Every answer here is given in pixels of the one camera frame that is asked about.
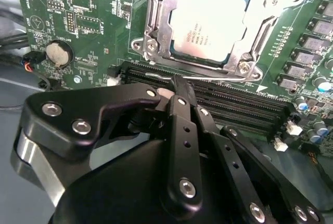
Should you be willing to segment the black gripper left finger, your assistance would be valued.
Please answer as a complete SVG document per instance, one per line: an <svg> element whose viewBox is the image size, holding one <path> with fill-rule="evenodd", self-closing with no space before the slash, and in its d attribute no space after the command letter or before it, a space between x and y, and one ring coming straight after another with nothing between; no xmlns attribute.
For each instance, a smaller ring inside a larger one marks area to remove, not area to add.
<svg viewBox="0 0 333 224"><path fill-rule="evenodd" d="M78 179L149 141L167 145L165 211L200 211L203 187L196 117L175 76L168 89L143 83L48 91L23 105L11 155L15 172L57 207Z"/></svg>

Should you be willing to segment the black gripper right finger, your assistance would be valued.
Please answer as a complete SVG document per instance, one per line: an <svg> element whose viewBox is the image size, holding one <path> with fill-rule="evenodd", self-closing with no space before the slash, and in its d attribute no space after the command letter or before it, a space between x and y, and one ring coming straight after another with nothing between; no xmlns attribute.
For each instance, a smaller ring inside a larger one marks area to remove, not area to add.
<svg viewBox="0 0 333 224"><path fill-rule="evenodd" d="M217 154L242 223L325 223L320 211L250 141L232 126L217 128L184 78L181 94L199 133Z"/></svg>

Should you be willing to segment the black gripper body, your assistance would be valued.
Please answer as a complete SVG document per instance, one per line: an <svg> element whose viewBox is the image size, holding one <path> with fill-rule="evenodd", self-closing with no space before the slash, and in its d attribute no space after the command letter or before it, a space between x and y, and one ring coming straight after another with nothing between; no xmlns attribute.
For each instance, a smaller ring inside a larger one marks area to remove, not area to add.
<svg viewBox="0 0 333 224"><path fill-rule="evenodd" d="M144 142L76 180L61 197L53 223L177 223L160 196L167 145ZM189 223L242 223L219 164L200 157L203 205Z"/></svg>

